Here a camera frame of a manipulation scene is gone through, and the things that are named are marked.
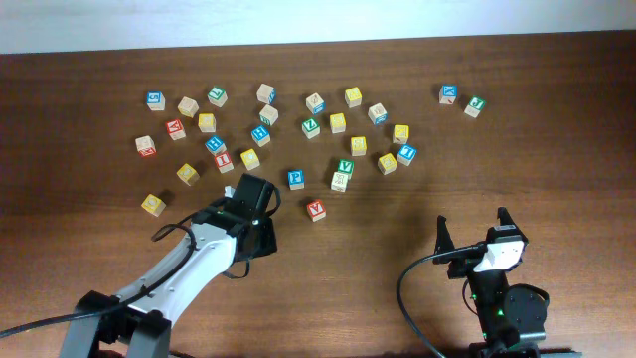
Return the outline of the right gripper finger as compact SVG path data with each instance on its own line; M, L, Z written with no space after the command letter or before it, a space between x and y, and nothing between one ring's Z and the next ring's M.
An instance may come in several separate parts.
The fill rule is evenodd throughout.
M499 207L497 210L500 229L516 229L516 224L506 207Z
M453 260L453 256L450 253L454 250L455 247L446 226L446 218L439 215L436 219L436 241L433 252L435 258L433 263L435 265L449 264Z

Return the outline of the yellow S block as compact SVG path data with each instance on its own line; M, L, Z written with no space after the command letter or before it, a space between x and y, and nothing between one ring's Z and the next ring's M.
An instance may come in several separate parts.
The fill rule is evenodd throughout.
M354 136L351 138L351 155L354 157L364 156L367 153L368 145L365 136Z
M329 116L330 128L333 134L342 133L346 130L346 118L343 113L334 113Z

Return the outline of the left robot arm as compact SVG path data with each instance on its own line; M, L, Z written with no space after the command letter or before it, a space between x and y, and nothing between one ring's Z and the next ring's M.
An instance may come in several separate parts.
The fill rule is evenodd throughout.
M159 241L174 230L183 239L140 279L107 296L85 295L75 312L61 356L95 357L100 344L120 341L129 357L167 357L173 326L198 294L230 267L249 264L276 252L272 216L280 207L279 190L270 182L244 174L224 197L152 237Z

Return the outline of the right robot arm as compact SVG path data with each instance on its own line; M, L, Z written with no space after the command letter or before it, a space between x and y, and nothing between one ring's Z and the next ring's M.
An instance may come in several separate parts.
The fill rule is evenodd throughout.
M499 224L486 238L463 248L454 246L446 218L436 219L436 265L447 265L450 279L463 279L471 290L484 341L469 345L472 357L580 357L571 349L542 350L550 296L538 287L510 285L507 273L522 262L529 243L508 210L497 211Z

